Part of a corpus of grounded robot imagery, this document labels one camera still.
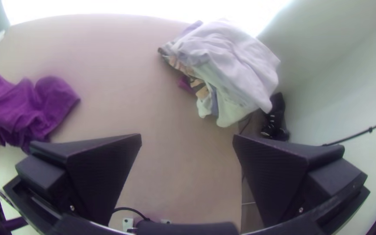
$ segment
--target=white cloth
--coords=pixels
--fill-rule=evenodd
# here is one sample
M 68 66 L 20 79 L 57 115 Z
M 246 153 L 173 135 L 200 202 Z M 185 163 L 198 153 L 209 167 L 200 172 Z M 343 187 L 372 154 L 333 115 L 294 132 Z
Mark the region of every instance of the white cloth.
M 217 88 L 217 125 L 227 127 L 258 108 L 266 113 L 272 109 L 269 98 L 278 86 L 280 61 L 229 22 L 204 24 L 177 39 L 170 49 L 198 78 Z

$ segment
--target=purple towel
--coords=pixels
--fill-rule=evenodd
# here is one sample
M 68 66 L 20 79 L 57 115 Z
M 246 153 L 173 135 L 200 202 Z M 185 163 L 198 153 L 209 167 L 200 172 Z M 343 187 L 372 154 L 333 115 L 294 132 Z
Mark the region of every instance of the purple towel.
M 0 145 L 19 146 L 28 153 L 33 140 L 49 141 L 79 97 L 57 77 L 44 77 L 36 85 L 29 79 L 18 84 L 0 75 Z

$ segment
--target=bright light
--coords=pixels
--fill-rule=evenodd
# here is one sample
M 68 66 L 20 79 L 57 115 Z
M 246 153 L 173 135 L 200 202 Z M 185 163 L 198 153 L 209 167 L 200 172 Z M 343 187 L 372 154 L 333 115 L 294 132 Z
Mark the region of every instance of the bright light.
M 2 0 L 11 25 L 70 14 L 114 13 L 193 23 L 226 18 L 259 34 L 291 0 Z

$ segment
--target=folded laundry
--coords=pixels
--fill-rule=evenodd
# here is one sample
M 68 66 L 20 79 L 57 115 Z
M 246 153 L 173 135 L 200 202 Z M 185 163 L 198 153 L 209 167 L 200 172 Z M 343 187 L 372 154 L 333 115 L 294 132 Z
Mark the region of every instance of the folded laundry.
M 190 78 L 199 116 L 217 114 L 218 126 L 230 126 L 258 108 L 266 113 L 272 108 L 279 59 L 230 22 L 196 22 L 159 53 Z
M 31 141 L 49 141 L 49 133 L 78 101 L 60 78 L 44 77 L 34 86 L 29 79 L 12 84 L 0 75 L 0 145 L 8 143 L 28 152 Z

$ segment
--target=floor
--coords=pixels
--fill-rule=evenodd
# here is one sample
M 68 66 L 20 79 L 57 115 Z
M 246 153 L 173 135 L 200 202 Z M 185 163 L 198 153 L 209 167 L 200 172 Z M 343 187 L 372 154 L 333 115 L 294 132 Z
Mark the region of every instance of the floor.
M 248 120 L 239 122 L 239 130 L 244 131 L 242 135 L 248 137 L 258 137 L 259 131 L 262 126 L 262 115 L 259 111 L 252 114 L 252 118 L 249 123 Z M 250 191 L 247 179 L 244 179 L 242 182 L 242 225 L 241 233 L 252 232 L 256 230 L 263 229 L 264 225 L 259 214 L 258 207 L 255 204 L 253 199 L 252 192 Z

